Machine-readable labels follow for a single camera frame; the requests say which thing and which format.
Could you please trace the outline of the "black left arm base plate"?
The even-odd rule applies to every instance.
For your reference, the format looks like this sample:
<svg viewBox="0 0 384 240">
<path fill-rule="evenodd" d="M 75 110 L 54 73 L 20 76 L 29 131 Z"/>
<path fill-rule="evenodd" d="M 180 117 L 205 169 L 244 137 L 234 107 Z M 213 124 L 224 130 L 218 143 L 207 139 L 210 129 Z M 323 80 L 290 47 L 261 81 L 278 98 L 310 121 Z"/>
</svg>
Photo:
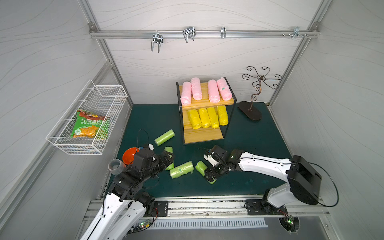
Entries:
<svg viewBox="0 0 384 240">
<path fill-rule="evenodd" d="M 168 201 L 154 201 L 149 206 L 147 206 L 145 217 L 167 217 L 168 207 Z"/>
</svg>

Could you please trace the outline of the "pink trash bag roll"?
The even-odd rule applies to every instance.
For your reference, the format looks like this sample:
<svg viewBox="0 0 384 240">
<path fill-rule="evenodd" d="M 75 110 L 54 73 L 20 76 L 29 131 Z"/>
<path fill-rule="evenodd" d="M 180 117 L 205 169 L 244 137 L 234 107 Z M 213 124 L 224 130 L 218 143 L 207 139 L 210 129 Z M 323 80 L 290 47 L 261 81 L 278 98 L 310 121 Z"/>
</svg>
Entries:
<svg viewBox="0 0 384 240">
<path fill-rule="evenodd" d="M 191 104 L 192 100 L 192 87 L 190 82 L 184 82 L 182 86 L 182 92 L 181 92 L 181 104 L 183 106 L 188 106 Z"/>
<path fill-rule="evenodd" d="M 229 85 L 224 77 L 221 77 L 219 80 L 217 80 L 217 86 L 219 89 L 219 93 L 221 95 L 221 98 L 224 101 L 229 101 L 232 99 L 233 95 L 229 88 Z"/>
<path fill-rule="evenodd" d="M 217 81 L 215 80 L 208 81 L 208 95 L 209 95 L 209 101 L 211 103 L 216 104 L 220 102 L 221 96 L 219 93 Z"/>
<path fill-rule="evenodd" d="M 200 101 L 203 98 L 201 81 L 199 78 L 191 79 L 191 90 L 194 100 Z"/>
</svg>

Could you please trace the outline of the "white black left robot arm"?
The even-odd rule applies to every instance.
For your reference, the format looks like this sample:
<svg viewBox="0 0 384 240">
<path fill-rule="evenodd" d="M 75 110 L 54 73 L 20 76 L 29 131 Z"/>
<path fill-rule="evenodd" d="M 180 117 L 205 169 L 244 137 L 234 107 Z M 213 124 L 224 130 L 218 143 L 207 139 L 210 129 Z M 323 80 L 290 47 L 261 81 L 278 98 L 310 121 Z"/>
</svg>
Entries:
<svg viewBox="0 0 384 240">
<path fill-rule="evenodd" d="M 174 154 L 159 155 L 148 148 L 140 149 L 133 162 L 111 183 L 103 205 L 85 231 L 82 240 L 122 240 L 139 232 L 138 221 L 152 214 L 155 198 L 143 189 L 144 182 L 174 163 Z"/>
</svg>

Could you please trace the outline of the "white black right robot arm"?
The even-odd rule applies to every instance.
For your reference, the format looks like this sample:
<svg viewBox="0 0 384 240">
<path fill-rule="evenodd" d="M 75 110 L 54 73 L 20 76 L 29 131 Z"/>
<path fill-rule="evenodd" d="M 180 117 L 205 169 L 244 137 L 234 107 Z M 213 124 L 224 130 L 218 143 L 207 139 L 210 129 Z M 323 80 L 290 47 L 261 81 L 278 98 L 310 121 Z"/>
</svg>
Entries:
<svg viewBox="0 0 384 240">
<path fill-rule="evenodd" d="M 301 156 L 275 159 L 243 150 L 228 152 L 216 145 L 206 150 L 204 159 L 210 166 L 202 175 L 210 184 L 235 171 L 263 174 L 283 181 L 282 185 L 265 191 L 262 208 L 266 212 L 295 201 L 312 206 L 319 203 L 322 176 Z"/>
</svg>

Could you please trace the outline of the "green trash bag roll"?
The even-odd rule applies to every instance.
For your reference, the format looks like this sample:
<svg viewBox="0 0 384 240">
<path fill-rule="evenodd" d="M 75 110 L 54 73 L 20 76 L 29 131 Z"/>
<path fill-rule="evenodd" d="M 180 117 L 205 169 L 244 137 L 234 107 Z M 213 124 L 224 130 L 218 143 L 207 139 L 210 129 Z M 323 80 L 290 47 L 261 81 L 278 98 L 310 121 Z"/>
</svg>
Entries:
<svg viewBox="0 0 384 240">
<path fill-rule="evenodd" d="M 170 156 L 172 157 L 172 154 L 173 154 L 173 148 L 172 147 L 165 147 L 165 151 L 170 153 Z M 171 163 L 167 168 L 166 170 L 167 171 L 170 171 L 171 169 L 174 168 L 174 163 Z"/>
<path fill-rule="evenodd" d="M 179 178 L 183 175 L 192 173 L 194 171 L 194 166 L 192 161 L 186 162 L 180 166 L 172 168 L 169 173 L 172 179 Z"/>
<path fill-rule="evenodd" d="M 197 165 L 195 166 L 195 169 L 205 178 L 205 169 L 207 169 L 208 167 L 206 166 L 206 164 L 204 164 L 202 161 L 199 161 L 197 163 Z"/>
<path fill-rule="evenodd" d="M 168 140 L 170 140 L 171 138 L 173 138 L 174 136 L 175 136 L 175 132 L 173 130 L 168 130 L 167 132 L 165 132 L 161 136 L 157 137 L 155 139 L 155 143 L 157 146 L 160 146 L 160 145 L 164 144 L 165 142 L 167 142 Z"/>
</svg>

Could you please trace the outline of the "yellow trash bag roll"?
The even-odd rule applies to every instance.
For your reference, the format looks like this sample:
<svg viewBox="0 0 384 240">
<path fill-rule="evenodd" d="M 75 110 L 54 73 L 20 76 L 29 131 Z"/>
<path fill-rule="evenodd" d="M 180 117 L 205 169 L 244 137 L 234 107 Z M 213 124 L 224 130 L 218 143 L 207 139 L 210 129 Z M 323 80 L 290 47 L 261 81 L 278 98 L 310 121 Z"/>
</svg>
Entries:
<svg viewBox="0 0 384 240">
<path fill-rule="evenodd" d="M 207 129 L 211 126 L 211 120 L 206 108 L 199 109 L 199 115 L 202 122 L 202 127 Z"/>
<path fill-rule="evenodd" d="M 200 115 L 197 110 L 188 110 L 187 111 L 190 123 L 194 130 L 200 129 L 202 127 L 202 122 L 200 119 Z"/>
<path fill-rule="evenodd" d="M 218 129 L 220 127 L 219 118 L 214 107 L 207 108 L 207 112 L 210 118 L 211 127 Z"/>
<path fill-rule="evenodd" d="M 228 113 L 226 106 L 218 106 L 218 118 L 221 126 L 226 126 L 229 123 Z"/>
</svg>

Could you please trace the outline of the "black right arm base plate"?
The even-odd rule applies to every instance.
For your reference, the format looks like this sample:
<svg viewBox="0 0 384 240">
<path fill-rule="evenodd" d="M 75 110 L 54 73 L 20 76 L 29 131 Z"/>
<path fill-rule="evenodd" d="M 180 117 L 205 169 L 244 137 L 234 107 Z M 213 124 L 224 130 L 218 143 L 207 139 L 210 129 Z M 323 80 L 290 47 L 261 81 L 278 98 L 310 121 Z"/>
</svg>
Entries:
<svg viewBox="0 0 384 240">
<path fill-rule="evenodd" d="M 244 208 L 250 216 L 261 215 L 287 215 L 288 211 L 285 205 L 277 208 L 271 205 L 267 198 L 246 200 Z"/>
</svg>

